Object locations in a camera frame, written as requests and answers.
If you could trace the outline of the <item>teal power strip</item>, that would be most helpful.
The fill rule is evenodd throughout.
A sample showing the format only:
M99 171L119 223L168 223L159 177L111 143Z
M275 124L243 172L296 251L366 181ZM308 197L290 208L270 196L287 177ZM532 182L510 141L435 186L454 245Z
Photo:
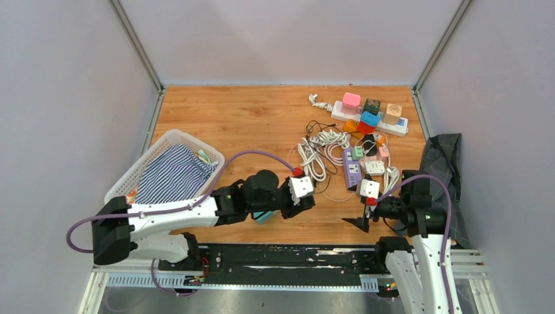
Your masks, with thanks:
M275 211L260 211L252 214L252 219L257 224L264 224L267 220L276 214Z

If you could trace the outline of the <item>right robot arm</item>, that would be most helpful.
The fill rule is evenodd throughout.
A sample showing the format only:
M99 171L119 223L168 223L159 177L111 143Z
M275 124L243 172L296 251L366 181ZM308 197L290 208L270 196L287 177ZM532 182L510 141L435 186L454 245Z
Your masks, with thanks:
M448 186L423 171L405 170L401 183L384 193L365 175L356 194L366 213L352 224L366 231L369 219L382 218L405 227L406 237L381 237L373 256L376 269L393 276L405 313L461 313L452 271Z

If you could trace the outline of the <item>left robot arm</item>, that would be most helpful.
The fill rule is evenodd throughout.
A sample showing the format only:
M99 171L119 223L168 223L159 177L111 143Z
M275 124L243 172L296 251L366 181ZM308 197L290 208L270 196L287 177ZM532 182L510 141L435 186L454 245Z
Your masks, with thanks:
M274 172L261 170L189 200L130 204L118 196L92 222L93 261L106 266L129 257L157 259L193 270L201 259L196 237L172 235L172 230L235 224L259 212L293 218L315 205L314 193L313 181L301 171L280 184Z

